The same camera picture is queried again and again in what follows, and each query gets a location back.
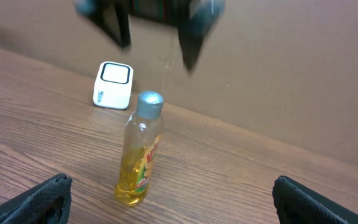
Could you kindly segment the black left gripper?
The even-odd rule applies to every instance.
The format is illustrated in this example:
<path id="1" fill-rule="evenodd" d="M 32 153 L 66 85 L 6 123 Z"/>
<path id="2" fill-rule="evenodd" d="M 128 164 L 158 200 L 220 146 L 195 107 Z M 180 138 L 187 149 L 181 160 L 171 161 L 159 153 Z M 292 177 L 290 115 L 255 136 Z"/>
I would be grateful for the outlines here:
<path id="1" fill-rule="evenodd" d="M 99 27 L 120 48 L 131 45 L 128 14 L 178 27 L 184 67 L 197 66 L 205 38 L 224 12 L 224 0 L 80 0 L 76 10 Z"/>

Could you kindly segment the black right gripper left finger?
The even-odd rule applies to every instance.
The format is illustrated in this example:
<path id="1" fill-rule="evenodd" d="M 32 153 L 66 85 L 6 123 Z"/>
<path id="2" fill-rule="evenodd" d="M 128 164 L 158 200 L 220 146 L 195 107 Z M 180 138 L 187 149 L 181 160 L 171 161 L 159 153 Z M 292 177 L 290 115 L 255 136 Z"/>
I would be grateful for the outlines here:
<path id="1" fill-rule="evenodd" d="M 57 174 L 0 205 L 0 224 L 67 224 L 71 208 L 71 184 Z"/>

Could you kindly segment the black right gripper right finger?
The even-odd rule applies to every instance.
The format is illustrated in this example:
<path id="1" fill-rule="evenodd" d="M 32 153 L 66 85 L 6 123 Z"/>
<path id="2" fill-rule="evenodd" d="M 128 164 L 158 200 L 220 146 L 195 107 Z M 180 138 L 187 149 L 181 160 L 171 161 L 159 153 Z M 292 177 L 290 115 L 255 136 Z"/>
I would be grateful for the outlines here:
<path id="1" fill-rule="evenodd" d="M 275 180 L 272 196 L 280 224 L 358 223 L 358 214 L 284 175 Z"/>

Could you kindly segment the yellow liquid bottle grey cap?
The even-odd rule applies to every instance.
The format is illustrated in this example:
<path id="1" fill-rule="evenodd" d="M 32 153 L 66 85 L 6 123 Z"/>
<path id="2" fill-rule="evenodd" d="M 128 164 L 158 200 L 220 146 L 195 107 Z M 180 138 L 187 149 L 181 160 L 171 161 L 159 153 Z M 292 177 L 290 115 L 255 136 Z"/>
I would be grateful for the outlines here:
<path id="1" fill-rule="evenodd" d="M 114 188 L 116 200 L 125 205 L 140 204 L 148 192 L 164 129 L 163 103 L 160 93 L 151 90 L 139 93 L 137 107 L 126 123 L 119 177 Z"/>

